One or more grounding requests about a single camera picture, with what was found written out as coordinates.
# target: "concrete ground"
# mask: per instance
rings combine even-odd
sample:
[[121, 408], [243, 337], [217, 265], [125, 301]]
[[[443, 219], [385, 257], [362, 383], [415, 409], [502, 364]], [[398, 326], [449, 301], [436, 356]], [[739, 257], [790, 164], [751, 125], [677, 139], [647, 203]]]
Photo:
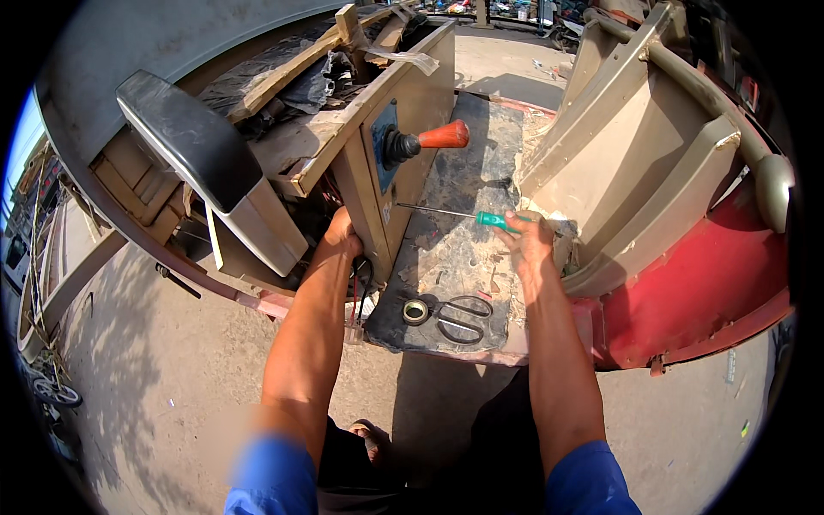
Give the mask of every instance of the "concrete ground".
[[[549, 66], [568, 57], [543, 44], [519, 32], [459, 27], [456, 79], [555, 109], [559, 93], [551, 87], [562, 91], [563, 83], [531, 60]], [[493, 51], [507, 57], [488, 59]], [[68, 313], [64, 353], [85, 397], [76, 422], [88, 482], [108, 513], [220, 513], [227, 486], [202, 459], [206, 420], [258, 400], [278, 324], [210, 292], [197, 300], [162, 279], [154, 264], [128, 244]], [[215, 272], [211, 256], [200, 264], [251, 291]], [[89, 291], [92, 310], [82, 302]], [[724, 380], [726, 353], [662, 377], [648, 370], [598, 374], [607, 437], [644, 513], [699, 513], [723, 487], [763, 416], [770, 356], [765, 336], [740, 345], [733, 384]], [[425, 480], [466, 446], [478, 407], [513, 373], [344, 346], [330, 414], [339, 425], [368, 418], [385, 429], [409, 472]], [[501, 438], [518, 452], [517, 435]]]

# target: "blue sleeve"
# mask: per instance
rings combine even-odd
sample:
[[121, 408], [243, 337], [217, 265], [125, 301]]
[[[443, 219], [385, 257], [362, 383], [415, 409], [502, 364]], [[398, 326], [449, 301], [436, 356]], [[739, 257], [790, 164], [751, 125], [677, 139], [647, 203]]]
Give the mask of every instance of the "blue sleeve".
[[317, 513], [315, 465], [302, 444], [265, 435], [244, 449], [223, 512], [231, 515]]
[[584, 443], [558, 462], [546, 481], [545, 507], [550, 515], [641, 513], [603, 440]]

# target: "scissors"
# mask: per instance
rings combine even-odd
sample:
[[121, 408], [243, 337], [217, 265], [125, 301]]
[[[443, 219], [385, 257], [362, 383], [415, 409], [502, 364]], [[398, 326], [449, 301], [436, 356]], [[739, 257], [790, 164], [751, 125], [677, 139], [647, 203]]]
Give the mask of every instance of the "scissors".
[[[467, 306], [458, 304], [457, 302], [459, 301], [464, 301], [463, 304], [469, 303], [470, 305]], [[453, 297], [445, 302], [435, 302], [431, 307], [425, 300], [413, 298], [404, 303], [404, 322], [406, 325], [421, 325], [431, 316], [438, 321], [437, 326], [438, 330], [441, 331], [441, 334], [444, 335], [444, 337], [446, 337], [449, 341], [459, 345], [476, 344], [484, 338], [484, 330], [482, 328], [477, 325], [472, 325], [468, 322], [463, 322], [452, 318], [444, 313], [446, 310], [459, 311], [465, 315], [480, 319], [485, 319], [492, 316], [492, 304], [489, 304], [484, 299], [476, 297], [475, 295], [461, 295], [458, 297]], [[451, 334], [447, 330], [447, 326], [464, 330], [475, 335], [475, 337], [468, 339], [460, 338], [454, 334]]]

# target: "black wire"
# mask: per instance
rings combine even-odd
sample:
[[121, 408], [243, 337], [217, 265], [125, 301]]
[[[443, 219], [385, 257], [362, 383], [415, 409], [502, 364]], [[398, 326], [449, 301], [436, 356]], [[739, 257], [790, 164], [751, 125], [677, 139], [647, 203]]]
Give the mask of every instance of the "black wire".
[[[374, 267], [374, 265], [372, 265], [372, 262], [369, 260], [369, 258], [364, 257], [364, 258], [361, 258], [361, 259], [363, 259], [364, 261], [369, 263], [369, 280], [367, 281], [366, 286], [363, 288], [363, 296], [361, 297], [361, 307], [358, 310], [358, 322], [360, 322], [361, 315], [363, 314], [363, 304], [366, 301], [366, 291], [369, 289], [369, 285], [372, 284], [372, 279], [375, 277], [375, 267]], [[355, 273], [355, 280], [356, 281], [358, 280], [357, 272]]]

